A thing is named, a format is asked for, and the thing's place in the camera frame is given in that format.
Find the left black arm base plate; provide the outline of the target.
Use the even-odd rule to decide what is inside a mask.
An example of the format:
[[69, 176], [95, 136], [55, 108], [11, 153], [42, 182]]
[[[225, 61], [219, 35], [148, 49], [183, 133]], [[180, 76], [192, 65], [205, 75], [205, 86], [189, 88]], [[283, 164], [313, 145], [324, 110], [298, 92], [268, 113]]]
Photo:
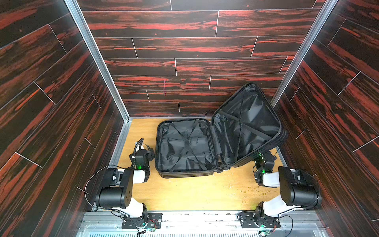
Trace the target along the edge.
[[137, 230], [156, 230], [160, 229], [162, 226], [163, 213], [159, 212], [148, 212], [143, 214], [142, 217], [124, 217], [122, 221], [122, 229], [132, 229]]

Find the silver aluminium front rail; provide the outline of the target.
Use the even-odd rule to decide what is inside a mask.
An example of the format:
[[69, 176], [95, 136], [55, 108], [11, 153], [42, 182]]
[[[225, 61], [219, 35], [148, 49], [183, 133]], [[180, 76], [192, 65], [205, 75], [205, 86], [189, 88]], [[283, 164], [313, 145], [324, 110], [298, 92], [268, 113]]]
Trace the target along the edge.
[[315, 211], [295, 211], [259, 228], [247, 211], [151, 211], [137, 228], [110, 212], [87, 212], [78, 237], [330, 237]]

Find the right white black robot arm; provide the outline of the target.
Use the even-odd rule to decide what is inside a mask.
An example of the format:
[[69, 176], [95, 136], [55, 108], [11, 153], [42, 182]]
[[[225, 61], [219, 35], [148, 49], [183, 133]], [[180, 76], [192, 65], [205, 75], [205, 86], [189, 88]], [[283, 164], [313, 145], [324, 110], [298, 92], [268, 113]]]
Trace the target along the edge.
[[269, 201], [258, 204], [254, 212], [254, 222], [260, 227], [273, 227], [279, 218], [298, 209], [320, 207], [321, 188], [315, 178], [300, 169], [280, 166], [273, 172], [276, 157], [267, 152], [254, 160], [254, 177], [259, 186], [279, 188], [280, 194]]

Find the left aluminium corner post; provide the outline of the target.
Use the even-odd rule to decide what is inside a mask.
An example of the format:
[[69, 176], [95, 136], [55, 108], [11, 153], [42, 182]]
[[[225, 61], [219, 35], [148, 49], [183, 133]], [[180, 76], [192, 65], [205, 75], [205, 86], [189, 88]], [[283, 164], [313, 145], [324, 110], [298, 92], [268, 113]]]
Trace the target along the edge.
[[90, 54], [92, 55], [94, 62], [113, 98], [116, 103], [116, 106], [125, 122], [128, 122], [130, 116], [128, 111], [122, 101], [120, 93], [117, 90], [115, 82], [112, 79], [112, 76], [107, 68], [107, 65], [101, 55], [98, 45], [95, 42], [95, 39], [91, 33], [91, 30], [85, 20], [84, 14], [82, 13], [80, 6], [77, 1], [74, 0], [64, 0], [65, 5], [67, 6], [86, 46], [89, 49]]

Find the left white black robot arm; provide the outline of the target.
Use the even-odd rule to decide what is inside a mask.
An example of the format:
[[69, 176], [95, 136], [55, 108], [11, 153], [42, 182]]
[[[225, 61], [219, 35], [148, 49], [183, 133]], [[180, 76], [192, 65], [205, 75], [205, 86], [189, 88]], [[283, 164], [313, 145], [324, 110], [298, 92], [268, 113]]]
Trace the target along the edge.
[[95, 204], [85, 197], [91, 207], [117, 211], [122, 219], [131, 219], [147, 222], [148, 211], [144, 203], [132, 197], [133, 185], [146, 183], [151, 174], [150, 162], [155, 158], [154, 150], [141, 138], [135, 144], [129, 155], [131, 166], [122, 168], [117, 165], [108, 165], [97, 174], [105, 171], [103, 180], [95, 195]]

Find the aluminium corner post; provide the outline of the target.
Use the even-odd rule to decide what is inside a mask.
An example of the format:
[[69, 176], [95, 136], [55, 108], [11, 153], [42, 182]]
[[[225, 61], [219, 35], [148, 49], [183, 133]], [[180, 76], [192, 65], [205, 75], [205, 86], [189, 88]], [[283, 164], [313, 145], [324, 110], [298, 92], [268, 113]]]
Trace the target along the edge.
[[311, 48], [314, 40], [316, 39], [317, 35], [319, 34], [320, 30], [324, 26], [325, 22], [327, 21], [329, 15], [332, 13], [335, 5], [337, 4], [338, 0], [327, 0], [323, 7], [321, 8], [320, 12], [318, 13], [314, 23], [312, 24], [309, 32], [307, 33], [302, 45], [300, 46], [297, 54], [295, 55], [293, 62], [290, 64], [287, 72], [285, 73], [283, 80], [273, 96], [271, 100], [271, 104], [273, 107], [276, 106], [276, 104], [279, 102], [281, 96], [285, 92], [287, 86], [291, 82], [291, 79], [295, 75], [297, 69], [299, 68], [300, 64], [302, 63], [303, 59], [305, 58], [307, 52]]
[[64, 0], [65, 5], [67, 6], [86, 46], [89, 49], [90, 54], [92, 55], [94, 62], [113, 98], [116, 103], [116, 106], [125, 122], [128, 122], [130, 116], [128, 111], [122, 101], [120, 93], [117, 90], [115, 82], [112, 79], [112, 76], [107, 68], [107, 65], [101, 55], [98, 45], [95, 42], [95, 39], [91, 33], [91, 30], [85, 20], [84, 14], [82, 13], [80, 6], [77, 1], [74, 0]]

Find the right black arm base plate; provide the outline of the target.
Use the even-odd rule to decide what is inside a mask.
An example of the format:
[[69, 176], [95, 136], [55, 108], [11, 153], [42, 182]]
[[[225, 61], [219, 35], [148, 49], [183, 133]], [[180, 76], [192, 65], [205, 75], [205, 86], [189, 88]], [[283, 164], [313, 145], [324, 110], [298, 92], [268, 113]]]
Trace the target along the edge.
[[269, 217], [262, 213], [242, 211], [237, 214], [237, 220], [242, 228], [280, 228], [279, 218]]

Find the black ribbed hard-shell suitcase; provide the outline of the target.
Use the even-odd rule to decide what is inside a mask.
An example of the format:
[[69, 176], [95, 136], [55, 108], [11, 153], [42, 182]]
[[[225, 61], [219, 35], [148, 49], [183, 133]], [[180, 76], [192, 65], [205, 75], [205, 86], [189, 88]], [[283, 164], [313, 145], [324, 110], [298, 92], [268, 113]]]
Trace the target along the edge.
[[248, 83], [227, 99], [211, 120], [161, 122], [155, 167], [163, 178], [208, 176], [266, 159], [287, 136], [263, 91]]

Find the right aluminium corner post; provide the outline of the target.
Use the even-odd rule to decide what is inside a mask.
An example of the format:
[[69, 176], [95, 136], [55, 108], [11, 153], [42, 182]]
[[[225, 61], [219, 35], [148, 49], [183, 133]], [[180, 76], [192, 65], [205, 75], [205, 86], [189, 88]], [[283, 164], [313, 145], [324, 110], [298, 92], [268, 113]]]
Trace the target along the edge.
[[290, 64], [287, 72], [285, 73], [283, 80], [273, 96], [271, 100], [271, 104], [273, 107], [276, 106], [276, 104], [279, 102], [281, 96], [285, 92], [287, 86], [291, 82], [291, 79], [295, 75], [297, 69], [299, 68], [300, 64], [302, 63], [303, 59], [305, 58], [307, 52], [311, 48], [314, 40], [316, 39], [317, 35], [319, 34], [320, 30], [324, 26], [325, 22], [327, 21], [329, 15], [332, 13], [335, 5], [337, 4], [338, 0], [327, 0], [323, 7], [321, 8], [320, 12], [318, 13], [314, 23], [312, 24], [309, 32], [307, 33], [302, 45], [300, 46], [297, 54], [295, 55], [293, 62]]

